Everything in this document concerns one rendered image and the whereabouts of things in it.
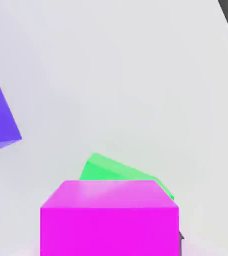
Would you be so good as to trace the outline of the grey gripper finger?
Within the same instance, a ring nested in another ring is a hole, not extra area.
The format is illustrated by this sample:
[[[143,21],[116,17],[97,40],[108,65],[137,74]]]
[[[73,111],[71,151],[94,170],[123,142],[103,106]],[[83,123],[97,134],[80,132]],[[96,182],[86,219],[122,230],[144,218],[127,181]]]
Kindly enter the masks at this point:
[[[182,241],[185,240],[184,236],[182,235],[181,232],[179,232],[179,238],[180,238],[180,243],[179,243],[179,256],[182,256]]]

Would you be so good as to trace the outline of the small magenta cube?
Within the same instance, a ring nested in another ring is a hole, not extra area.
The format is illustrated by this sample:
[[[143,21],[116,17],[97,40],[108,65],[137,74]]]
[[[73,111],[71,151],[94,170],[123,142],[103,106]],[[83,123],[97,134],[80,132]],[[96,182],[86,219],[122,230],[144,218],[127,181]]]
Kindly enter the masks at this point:
[[[180,256],[179,208],[153,180],[65,181],[41,206],[40,256]]]

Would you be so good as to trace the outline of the small green cube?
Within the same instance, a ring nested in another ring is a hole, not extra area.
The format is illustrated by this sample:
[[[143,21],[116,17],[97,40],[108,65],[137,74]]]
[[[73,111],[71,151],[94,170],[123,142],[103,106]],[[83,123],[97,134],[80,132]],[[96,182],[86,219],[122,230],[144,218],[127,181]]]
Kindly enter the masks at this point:
[[[158,178],[98,153],[88,158],[79,180],[154,180],[174,200],[174,195]]]

